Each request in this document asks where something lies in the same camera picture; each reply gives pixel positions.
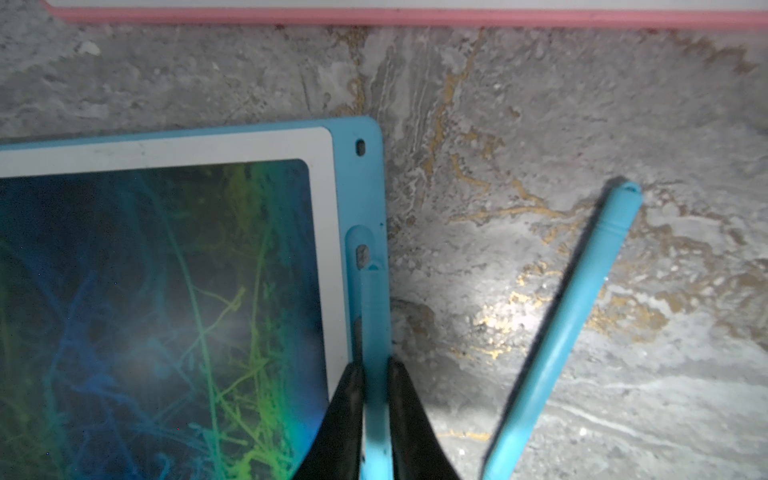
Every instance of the marble surface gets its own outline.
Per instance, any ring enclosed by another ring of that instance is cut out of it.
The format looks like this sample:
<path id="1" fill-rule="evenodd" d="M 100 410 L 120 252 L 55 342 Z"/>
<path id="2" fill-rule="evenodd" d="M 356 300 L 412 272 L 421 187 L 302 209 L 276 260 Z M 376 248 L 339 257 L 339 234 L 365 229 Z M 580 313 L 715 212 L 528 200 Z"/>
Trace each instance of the marble surface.
<path id="1" fill-rule="evenodd" d="M 396 351 L 467 479 L 601 188 L 639 182 L 515 478 L 768 478 L 768 35 L 78 27 L 22 0 L 0 34 L 5 141 L 374 117 Z"/>

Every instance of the pink tablet edge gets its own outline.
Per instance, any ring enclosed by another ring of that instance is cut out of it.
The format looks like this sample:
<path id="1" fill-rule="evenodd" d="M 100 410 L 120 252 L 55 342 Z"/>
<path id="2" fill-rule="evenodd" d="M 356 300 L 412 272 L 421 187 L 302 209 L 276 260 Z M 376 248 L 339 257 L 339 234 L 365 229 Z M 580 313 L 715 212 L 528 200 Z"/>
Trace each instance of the pink tablet edge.
<path id="1" fill-rule="evenodd" d="M 768 29 L 768 11 L 56 8 L 42 1 L 54 16 L 78 23 Z"/>

